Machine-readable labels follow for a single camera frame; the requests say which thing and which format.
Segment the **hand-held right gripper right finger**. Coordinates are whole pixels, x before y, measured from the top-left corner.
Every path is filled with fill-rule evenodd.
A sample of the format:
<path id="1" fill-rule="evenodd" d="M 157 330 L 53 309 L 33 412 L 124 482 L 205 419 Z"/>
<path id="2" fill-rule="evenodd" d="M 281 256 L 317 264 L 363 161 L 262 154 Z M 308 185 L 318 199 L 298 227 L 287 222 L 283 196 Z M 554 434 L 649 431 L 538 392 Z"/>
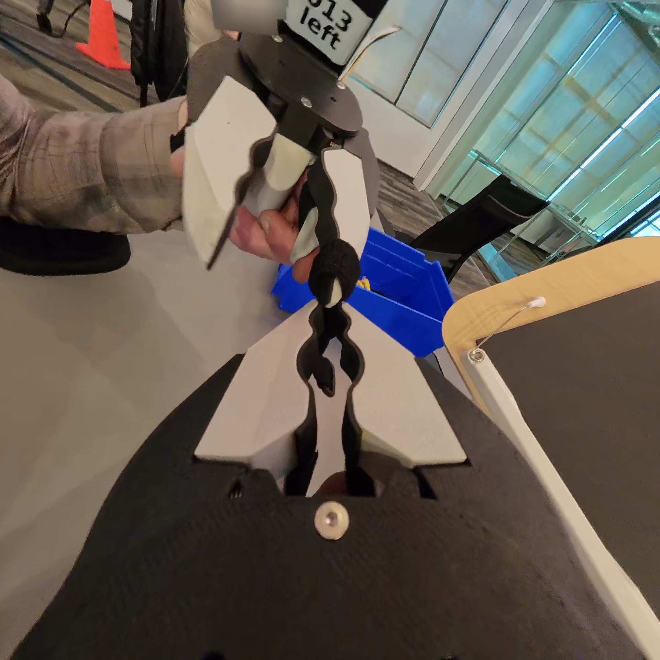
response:
<path id="1" fill-rule="evenodd" d="M 393 473 L 467 466 L 468 458 L 411 351 L 347 303 L 337 306 L 340 365 L 351 380 L 342 420 L 352 496 L 379 496 Z"/>

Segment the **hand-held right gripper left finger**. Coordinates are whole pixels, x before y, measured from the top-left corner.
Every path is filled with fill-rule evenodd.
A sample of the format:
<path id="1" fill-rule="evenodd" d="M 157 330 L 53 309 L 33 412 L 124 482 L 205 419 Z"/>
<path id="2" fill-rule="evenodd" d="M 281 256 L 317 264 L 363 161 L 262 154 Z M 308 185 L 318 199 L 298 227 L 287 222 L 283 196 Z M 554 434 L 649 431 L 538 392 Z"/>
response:
<path id="1" fill-rule="evenodd" d="M 195 458 L 268 471 L 284 493 L 305 496 L 318 460 L 314 392 L 319 351 L 308 303 L 242 357 Z"/>

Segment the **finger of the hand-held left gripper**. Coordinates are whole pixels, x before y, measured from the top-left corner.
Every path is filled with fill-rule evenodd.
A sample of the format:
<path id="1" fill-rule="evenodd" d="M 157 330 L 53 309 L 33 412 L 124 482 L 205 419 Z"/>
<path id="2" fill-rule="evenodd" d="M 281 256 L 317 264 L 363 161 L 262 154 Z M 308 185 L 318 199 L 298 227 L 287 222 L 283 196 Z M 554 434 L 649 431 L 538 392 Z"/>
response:
<path id="1" fill-rule="evenodd" d="M 275 118 L 258 96 L 231 77 L 222 80 L 186 128 L 182 220 L 206 270 L 227 241 L 241 186 L 253 169 L 253 147 L 271 138 L 275 128 Z"/>
<path id="2" fill-rule="evenodd" d="M 309 169 L 308 188 L 316 221 L 311 244 L 348 243 L 361 258 L 370 228 L 362 161 L 343 148 L 324 149 Z"/>

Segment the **blue plastic bin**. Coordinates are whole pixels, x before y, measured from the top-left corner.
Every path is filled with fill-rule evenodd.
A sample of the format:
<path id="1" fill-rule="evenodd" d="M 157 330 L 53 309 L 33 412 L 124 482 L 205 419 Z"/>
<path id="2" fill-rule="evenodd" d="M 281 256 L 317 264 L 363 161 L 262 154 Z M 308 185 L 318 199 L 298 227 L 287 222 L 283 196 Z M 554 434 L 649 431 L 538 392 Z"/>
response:
<path id="1" fill-rule="evenodd" d="M 408 245 L 375 229 L 369 229 L 361 258 L 340 239 L 325 244 L 314 261 L 308 283 L 293 278 L 291 266 L 280 265 L 271 289 L 280 310 L 295 313 L 317 302 L 309 285 L 339 282 L 356 284 L 366 277 L 370 289 L 356 285 L 344 301 L 375 326 L 408 349 L 425 358 L 443 345 L 441 326 L 454 299 L 437 262 Z"/>

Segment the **person's left forearm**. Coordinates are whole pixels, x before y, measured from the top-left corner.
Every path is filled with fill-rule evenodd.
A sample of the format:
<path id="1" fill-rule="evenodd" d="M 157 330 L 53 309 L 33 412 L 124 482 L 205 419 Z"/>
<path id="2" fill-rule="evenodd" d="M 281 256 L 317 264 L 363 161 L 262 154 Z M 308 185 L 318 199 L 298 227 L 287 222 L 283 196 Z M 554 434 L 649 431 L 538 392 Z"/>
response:
<path id="1" fill-rule="evenodd" d="M 187 98 L 121 113 L 35 110 L 1 77 L 1 216 L 119 235 L 183 230 Z"/>

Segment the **person's left hand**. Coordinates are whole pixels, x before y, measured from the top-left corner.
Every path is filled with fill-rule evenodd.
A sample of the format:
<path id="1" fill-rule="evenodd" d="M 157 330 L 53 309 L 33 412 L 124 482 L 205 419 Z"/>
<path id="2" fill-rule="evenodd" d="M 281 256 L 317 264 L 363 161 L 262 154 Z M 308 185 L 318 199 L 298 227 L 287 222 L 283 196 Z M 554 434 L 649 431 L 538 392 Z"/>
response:
<path id="1" fill-rule="evenodd" d="M 319 248 L 293 261 L 291 252 L 297 236 L 298 198 L 293 196 L 283 210 L 265 210 L 259 217 L 243 206 L 238 207 L 229 240 L 243 252 L 291 266 L 294 280 L 305 283 Z"/>

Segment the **black hanging jacket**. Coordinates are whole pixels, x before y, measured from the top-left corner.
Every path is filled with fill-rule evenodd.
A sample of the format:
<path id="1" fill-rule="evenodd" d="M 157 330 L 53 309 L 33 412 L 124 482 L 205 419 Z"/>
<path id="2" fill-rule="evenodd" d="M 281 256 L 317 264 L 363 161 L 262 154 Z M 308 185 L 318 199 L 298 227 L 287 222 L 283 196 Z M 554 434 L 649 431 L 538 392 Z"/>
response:
<path id="1" fill-rule="evenodd" d="M 186 93 L 184 7 L 185 1 L 132 1 L 130 64 L 142 108 L 151 85 L 160 102 Z"/>

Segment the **black visitor chair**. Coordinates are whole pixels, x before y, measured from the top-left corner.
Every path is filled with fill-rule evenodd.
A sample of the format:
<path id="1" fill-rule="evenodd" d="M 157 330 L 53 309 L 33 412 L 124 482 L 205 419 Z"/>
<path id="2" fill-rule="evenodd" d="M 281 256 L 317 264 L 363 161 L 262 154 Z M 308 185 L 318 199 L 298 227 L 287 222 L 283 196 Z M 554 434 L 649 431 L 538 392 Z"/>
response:
<path id="1" fill-rule="evenodd" d="M 438 261 L 450 283 L 472 254 L 548 206 L 548 200 L 501 174 L 467 203 L 413 238 L 409 246 Z"/>

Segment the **orange traffic cone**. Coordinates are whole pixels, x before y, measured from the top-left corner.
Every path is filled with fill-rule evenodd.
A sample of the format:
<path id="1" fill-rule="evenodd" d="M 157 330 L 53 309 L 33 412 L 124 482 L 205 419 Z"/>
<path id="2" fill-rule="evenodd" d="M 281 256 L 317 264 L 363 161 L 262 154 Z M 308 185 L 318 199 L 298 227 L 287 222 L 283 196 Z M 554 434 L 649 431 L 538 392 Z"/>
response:
<path id="1" fill-rule="evenodd" d="M 121 56 L 111 1 L 90 2 L 88 28 L 88 42 L 76 43 L 76 49 L 107 69 L 130 70 Z"/>

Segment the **black-faced wooden board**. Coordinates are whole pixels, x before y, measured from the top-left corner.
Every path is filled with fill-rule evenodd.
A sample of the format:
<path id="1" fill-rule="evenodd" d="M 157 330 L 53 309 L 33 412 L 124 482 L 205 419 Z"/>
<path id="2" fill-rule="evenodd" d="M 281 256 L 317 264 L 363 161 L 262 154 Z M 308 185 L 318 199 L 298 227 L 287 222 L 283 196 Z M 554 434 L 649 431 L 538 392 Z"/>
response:
<path id="1" fill-rule="evenodd" d="M 537 296 L 483 346 L 476 341 Z M 659 658 L 659 238 L 628 238 L 468 295 L 443 341 L 532 466 L 583 568 Z"/>

